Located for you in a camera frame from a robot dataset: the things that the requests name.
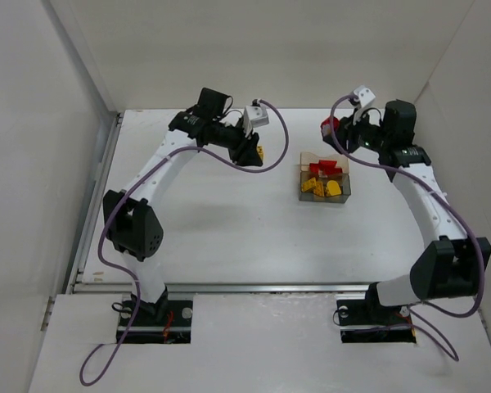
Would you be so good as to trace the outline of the yellow long lego brick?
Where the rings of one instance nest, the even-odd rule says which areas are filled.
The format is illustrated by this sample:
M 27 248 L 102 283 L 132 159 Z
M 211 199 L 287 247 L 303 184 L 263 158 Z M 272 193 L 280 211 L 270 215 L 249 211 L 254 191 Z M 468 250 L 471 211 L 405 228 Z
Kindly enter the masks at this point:
M 303 193 L 312 193 L 318 197 L 325 197 L 323 182 L 316 178 L 310 178 L 301 184 L 300 191 Z

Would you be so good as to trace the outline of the red yellow lego assembly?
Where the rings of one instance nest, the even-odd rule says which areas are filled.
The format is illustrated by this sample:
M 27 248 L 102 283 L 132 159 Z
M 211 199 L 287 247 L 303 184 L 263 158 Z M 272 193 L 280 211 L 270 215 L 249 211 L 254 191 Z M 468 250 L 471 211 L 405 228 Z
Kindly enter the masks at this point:
M 320 124 L 320 131 L 323 137 L 327 135 L 331 135 L 333 131 L 338 129 L 340 121 L 335 116 L 328 116 L 323 122 Z

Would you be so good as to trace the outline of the red lego brick stack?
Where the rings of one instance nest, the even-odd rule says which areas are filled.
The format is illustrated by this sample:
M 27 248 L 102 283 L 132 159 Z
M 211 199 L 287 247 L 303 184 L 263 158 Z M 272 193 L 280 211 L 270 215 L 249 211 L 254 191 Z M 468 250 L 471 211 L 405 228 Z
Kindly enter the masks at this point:
M 320 160 L 318 164 L 320 164 L 322 176 L 332 176 L 343 173 L 342 168 L 337 165 L 335 160 Z

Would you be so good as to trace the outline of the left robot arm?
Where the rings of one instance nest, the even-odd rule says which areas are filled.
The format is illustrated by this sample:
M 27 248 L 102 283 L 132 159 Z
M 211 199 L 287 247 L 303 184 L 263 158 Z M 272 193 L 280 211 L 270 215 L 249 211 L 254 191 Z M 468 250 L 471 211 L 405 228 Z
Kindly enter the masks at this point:
M 258 127 L 268 124 L 260 101 L 246 106 L 234 124 L 225 121 L 230 96 L 203 88 L 194 106 L 179 111 L 170 121 L 163 141 L 140 172 L 120 190 L 103 197 L 104 228 L 98 249 L 106 242 L 122 255 L 118 269 L 133 280 L 130 300 L 119 310 L 138 323 L 151 326 L 169 312 L 168 290 L 161 277 L 157 251 L 164 239 L 159 203 L 187 163 L 210 146 L 227 150 L 225 165 L 244 172 L 259 172 Z

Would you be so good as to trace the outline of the yellow printed lego brick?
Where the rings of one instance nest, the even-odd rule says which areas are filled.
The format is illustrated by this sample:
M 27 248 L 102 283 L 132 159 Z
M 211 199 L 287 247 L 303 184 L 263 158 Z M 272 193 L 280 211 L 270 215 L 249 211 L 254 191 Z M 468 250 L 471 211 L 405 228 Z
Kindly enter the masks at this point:
M 324 190 L 327 197 L 338 197 L 342 195 L 341 186 L 335 180 L 329 180 Z

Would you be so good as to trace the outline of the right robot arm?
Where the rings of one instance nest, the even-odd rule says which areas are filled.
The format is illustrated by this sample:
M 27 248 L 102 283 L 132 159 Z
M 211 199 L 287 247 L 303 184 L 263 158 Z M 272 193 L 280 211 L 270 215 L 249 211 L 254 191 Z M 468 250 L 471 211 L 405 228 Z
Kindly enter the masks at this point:
M 414 142 L 416 107 L 393 100 L 385 105 L 379 123 L 372 124 L 368 109 L 354 93 L 338 102 L 349 102 L 353 113 L 340 120 L 329 116 L 322 140 L 357 164 L 385 171 L 412 212 L 425 247 L 409 273 L 369 286 L 366 310 L 432 306 L 437 299 L 472 296 L 475 303 L 460 315 L 473 315 L 484 296 L 491 245 L 449 205 L 429 155 Z

